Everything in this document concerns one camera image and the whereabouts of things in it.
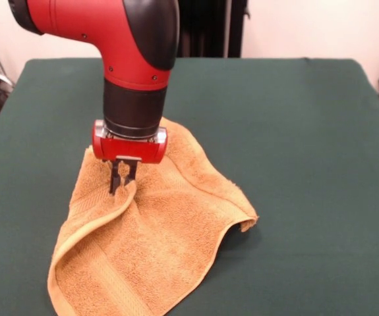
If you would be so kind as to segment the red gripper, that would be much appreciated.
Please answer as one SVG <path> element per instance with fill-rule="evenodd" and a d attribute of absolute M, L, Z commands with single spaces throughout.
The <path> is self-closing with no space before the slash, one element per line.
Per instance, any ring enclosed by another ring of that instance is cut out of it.
<path fill-rule="evenodd" d="M 121 138 L 112 134 L 103 120 L 95 120 L 92 129 L 92 149 L 96 158 L 111 161 L 109 193 L 112 196 L 121 184 L 120 160 L 131 160 L 125 161 L 129 167 L 125 178 L 127 186 L 135 180 L 137 161 L 147 164 L 161 162 L 167 148 L 167 137 L 167 129 L 159 127 L 151 138 L 142 140 Z"/>

